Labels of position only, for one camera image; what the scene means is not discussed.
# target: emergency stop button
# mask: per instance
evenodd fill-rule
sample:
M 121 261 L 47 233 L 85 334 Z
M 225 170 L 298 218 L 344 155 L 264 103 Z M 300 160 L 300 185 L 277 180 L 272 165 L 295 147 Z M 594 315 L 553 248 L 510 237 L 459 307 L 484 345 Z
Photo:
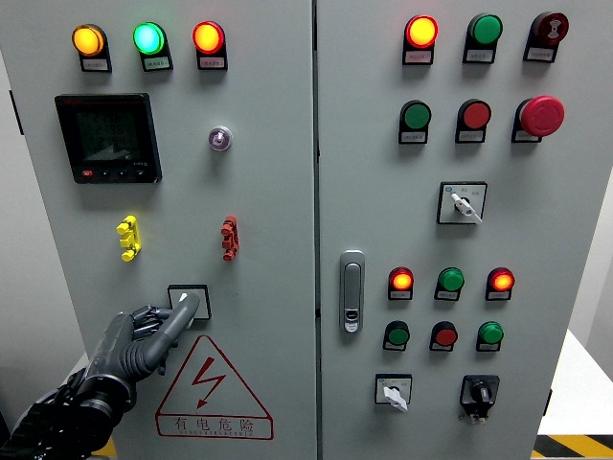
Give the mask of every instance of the emergency stop button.
M 561 127 L 564 105 L 553 96 L 537 96 L 522 102 L 515 112 L 513 142 L 540 142 Z

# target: green indicator light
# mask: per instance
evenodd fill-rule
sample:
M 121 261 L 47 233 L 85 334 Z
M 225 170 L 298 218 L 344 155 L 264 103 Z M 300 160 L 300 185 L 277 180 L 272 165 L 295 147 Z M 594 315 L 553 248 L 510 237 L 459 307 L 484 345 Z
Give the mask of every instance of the green indicator light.
M 447 268 L 439 275 L 439 283 L 445 290 L 458 290 L 464 285 L 464 275 L 459 268 Z
M 500 324 L 490 321 L 479 328 L 479 336 L 489 345 L 494 345 L 502 340 L 505 333 Z
M 502 35 L 502 21 L 493 14 L 484 14 L 473 19 L 472 37 L 482 45 L 493 43 Z
M 404 123 L 411 129 L 421 129 L 430 123 L 430 109 L 423 103 L 414 103 L 404 112 Z
M 394 345 L 404 345 L 409 341 L 409 332 L 404 329 L 394 329 L 388 335 L 388 340 Z
M 134 44 L 144 55 L 155 55 L 164 48 L 164 33 L 152 22 L 144 22 L 134 29 Z

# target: red triangle warning sign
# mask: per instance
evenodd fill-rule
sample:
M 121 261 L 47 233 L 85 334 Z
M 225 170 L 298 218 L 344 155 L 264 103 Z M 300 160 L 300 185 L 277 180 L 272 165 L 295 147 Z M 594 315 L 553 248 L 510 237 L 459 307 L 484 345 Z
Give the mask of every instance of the red triangle warning sign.
M 160 436 L 272 440 L 272 417 L 207 335 L 196 339 L 155 413 Z

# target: green push button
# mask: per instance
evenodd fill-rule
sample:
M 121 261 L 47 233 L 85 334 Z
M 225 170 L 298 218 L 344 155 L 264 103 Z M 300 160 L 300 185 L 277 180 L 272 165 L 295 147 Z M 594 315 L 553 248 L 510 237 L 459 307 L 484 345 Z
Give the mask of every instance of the green push button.
M 502 340 L 505 333 L 502 330 L 502 326 L 495 321 L 489 321 L 479 328 L 479 336 L 481 339 L 489 345 L 494 345 Z
M 464 275 L 459 268 L 446 268 L 439 275 L 439 284 L 444 290 L 458 290 L 464 285 Z
M 411 129 L 422 129 L 430 123 L 430 109 L 425 103 L 409 105 L 404 112 L 404 123 Z
M 404 345 L 409 341 L 409 332 L 404 329 L 394 329 L 388 335 L 388 340 L 393 345 Z
M 489 45 L 502 35 L 502 21 L 493 14 L 481 14 L 472 20 L 470 34 L 480 44 Z

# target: digital power meter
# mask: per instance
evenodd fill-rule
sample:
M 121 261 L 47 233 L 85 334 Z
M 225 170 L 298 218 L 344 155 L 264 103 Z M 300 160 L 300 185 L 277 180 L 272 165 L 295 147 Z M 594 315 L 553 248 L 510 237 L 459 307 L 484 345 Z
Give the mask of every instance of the digital power meter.
M 149 95 L 61 95 L 57 115 L 79 184 L 162 180 Z

